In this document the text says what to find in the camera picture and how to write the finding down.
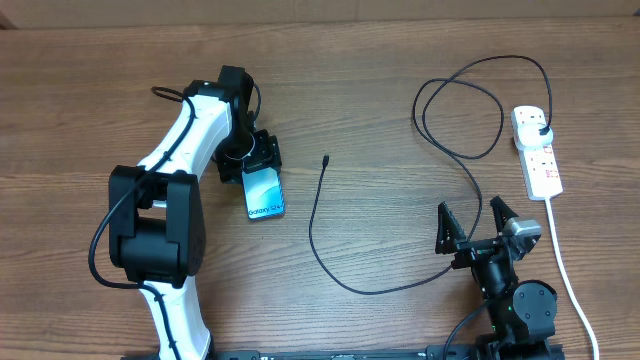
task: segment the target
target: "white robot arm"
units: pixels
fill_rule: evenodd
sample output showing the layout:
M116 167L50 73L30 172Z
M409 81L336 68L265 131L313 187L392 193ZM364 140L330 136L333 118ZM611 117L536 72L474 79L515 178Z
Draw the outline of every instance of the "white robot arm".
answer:
M195 95L191 97L191 102L196 110L197 118L189 133L171 156L171 161L167 161L158 169L158 172L173 174L176 171L184 171L187 174L196 175L200 180L214 150L222 140L229 136L231 108L229 103L211 96ZM165 151L171 147L185 128L190 113L191 109L188 104L183 102L182 111L164 140L149 156L140 161L138 166L144 166L145 170L149 170L158 163ZM165 208L167 206L166 200L154 200L153 206ZM211 335L200 314L195 276L188 276L182 287L178 289L173 288L171 284L158 281L145 281L144 284L154 287L164 295L163 300L168 315L167 322L171 327L175 346L181 359L205 359L211 345ZM158 356L162 360L174 360L175 355L169 346L169 338L164 325L165 319L160 311L160 305L149 291L141 289L140 292L149 304L160 339Z
M195 283L206 244L198 182L212 160L218 165L221 181L244 183L245 193L250 190L247 179L268 179L264 173L279 171L277 139L265 130L255 131L253 113L247 111L253 87L253 79L244 69L228 66L223 67L218 82L192 82L183 99L190 100L195 118L170 159L151 172L190 121L191 105L186 100L160 145L138 167L118 166L111 174L111 208L138 179L143 175L148 178L114 213L109 253L112 263L124 268L130 281L143 284L140 291L160 338L159 353L152 359L177 360L177 353L180 360L203 360L213 353ZM254 185L264 187L265 181ZM139 208L152 206L166 208L166 220L138 214ZM154 289L161 294L166 314L150 291Z

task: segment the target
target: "power strip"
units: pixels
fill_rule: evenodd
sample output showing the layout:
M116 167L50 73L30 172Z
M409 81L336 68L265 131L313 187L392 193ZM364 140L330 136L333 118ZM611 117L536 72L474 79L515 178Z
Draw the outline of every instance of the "power strip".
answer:
M587 320L586 315L582 311L578 299L573 293L573 288L569 282L569 277L564 268L562 254L560 253L560 244L558 243L558 235L556 234L556 225L551 209L551 198L562 193L562 182L560 181L560 173L558 172L558 163L551 147L553 133L541 135L538 129L546 124L544 112L542 109L534 106L518 106L511 112L511 124L513 125L513 138L520 155L520 163L522 164L522 174L527 187L527 194L531 200L544 200L547 215L549 216L549 228L551 231L551 241L553 250L558 262L558 269L567 288L567 293L571 299L571 303L576 308L582 323L584 324L591 346L593 347L594 360L600 359L600 350L598 349L598 341L596 335Z
M535 142L531 141L531 138L540 136L537 132L538 126L534 125L546 124L544 112L534 106L518 106L511 112L511 124L529 199L544 200L562 193L558 163L550 143L553 137L538 141L538 146L531 146L531 143ZM529 132L531 135L528 135L527 145L522 144L523 128L525 132L527 129L535 129Z

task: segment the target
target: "electrical socket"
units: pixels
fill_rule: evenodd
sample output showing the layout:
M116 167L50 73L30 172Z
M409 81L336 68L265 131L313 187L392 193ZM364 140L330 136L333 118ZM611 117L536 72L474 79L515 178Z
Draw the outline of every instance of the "electrical socket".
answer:
M558 163L551 145L518 153L529 199L544 200L562 193Z
M518 106L511 112L513 137L518 150L533 150L541 146L551 145L553 130L541 135L540 130L547 126L544 111L535 106Z

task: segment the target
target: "wooden table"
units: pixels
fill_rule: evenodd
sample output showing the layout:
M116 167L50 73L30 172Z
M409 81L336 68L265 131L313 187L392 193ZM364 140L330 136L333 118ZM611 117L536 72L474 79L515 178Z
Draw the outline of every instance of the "wooden table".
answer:
M179 107L154 85L181 89L243 66L259 83L259 126L278 136L288 205L251 223L240 186L210 166L200 186L207 251L200 305L219 350L421 348L443 343L480 303L468 270L427 286L366 297L346 292L311 254L307 227L322 156L331 154L315 222L327 266L364 290L408 284L444 268L433 253L437 204L470 228L476 197L463 172L426 144L410 107L419 86L486 56L532 56L554 94L554 199L567 270L604 359L640 357L640 22L637 18L0 32L0 358L116 359L157 348L135 291L99 286L87 268L114 166L134 165ZM546 109L535 67L487 63L464 78L505 111ZM435 135L465 153L498 128L493 101L451 86L429 110ZM560 279L544 205L526 197L507 125L494 151L466 161L485 196L476 239L494 235L488 199L536 217L543 241L517 264L521 280L559 292L557 335L588 359L585 331ZM98 269L124 280L98 251ZM485 318L459 341L490 331Z

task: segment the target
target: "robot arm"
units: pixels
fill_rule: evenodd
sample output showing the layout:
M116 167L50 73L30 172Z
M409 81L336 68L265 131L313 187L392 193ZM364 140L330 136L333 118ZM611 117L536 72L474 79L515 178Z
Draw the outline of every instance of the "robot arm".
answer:
M491 200L491 208L497 236L470 241L447 204L441 203L436 253L454 254L454 270L471 269L482 290L493 333L477 337L475 345L454 349L450 342L456 329L444 346L429 346L426 353L435 359L442 359L442 354L447 354L447 359L564 359L562 345L550 345L548 340L555 335L556 291L542 281L520 282L513 265L540 240L540 224L519 217L498 196Z
M223 183L243 183L248 174L260 171L279 172L277 139L266 130L256 132L253 113L247 110L253 87L244 69L229 66L222 68L217 82L193 81L184 97L193 104L195 119L170 160L148 173L184 131L191 115L186 101L175 124L149 156L137 167L117 166L111 173L110 208L141 176L147 179L111 218L109 254L116 267L124 268L129 281L162 294L166 318L154 294L140 290L160 338L160 351L152 359L176 359L172 346L181 360L202 360L213 352L195 284L206 244L198 182L210 160L218 165ZM150 207L166 208L166 219L140 216L138 209Z

